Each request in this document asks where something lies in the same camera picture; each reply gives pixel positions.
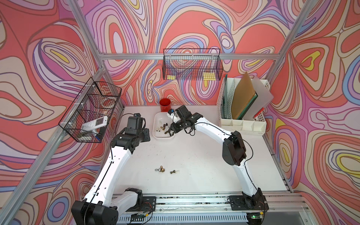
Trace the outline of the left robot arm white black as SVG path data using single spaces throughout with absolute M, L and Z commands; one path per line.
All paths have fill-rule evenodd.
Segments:
M 139 113 L 129 114 L 127 125 L 111 141 L 108 158 L 94 185 L 83 200 L 75 201 L 71 213 L 77 225 L 115 225 L 118 217 L 128 210 L 140 210 L 143 192 L 128 188 L 113 199 L 119 174 L 140 143 L 149 142 L 146 119 Z

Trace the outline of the gold silver chess piece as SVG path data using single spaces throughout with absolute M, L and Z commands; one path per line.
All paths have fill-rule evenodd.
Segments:
M 161 166 L 160 168 L 156 168 L 155 171 L 163 173 L 165 171 L 165 168 L 163 166 Z

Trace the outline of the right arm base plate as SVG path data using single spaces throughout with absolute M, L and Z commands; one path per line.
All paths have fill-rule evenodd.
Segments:
M 231 209 L 233 211 L 265 211 L 269 210 L 269 205 L 265 196 L 255 195 L 249 197 L 247 195 L 241 196 L 229 196 L 227 199 L 230 203 Z

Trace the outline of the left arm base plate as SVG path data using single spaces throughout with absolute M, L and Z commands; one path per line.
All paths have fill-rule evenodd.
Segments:
M 126 210 L 126 212 L 151 212 L 156 209 L 157 198 L 155 196 L 143 196 L 140 202 Z

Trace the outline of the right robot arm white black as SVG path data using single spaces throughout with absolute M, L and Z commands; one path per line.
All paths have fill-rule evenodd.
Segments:
M 171 135 L 180 131 L 193 136 L 196 131 L 202 132 L 222 145 L 223 160 L 233 167 L 242 186 L 242 205 L 250 210 L 269 209 L 262 190 L 255 183 L 246 163 L 246 145 L 250 144 L 242 138 L 238 131 L 227 131 L 207 120 L 199 113 L 192 114 L 186 106 L 170 109 L 167 116 L 172 120 L 168 132 Z

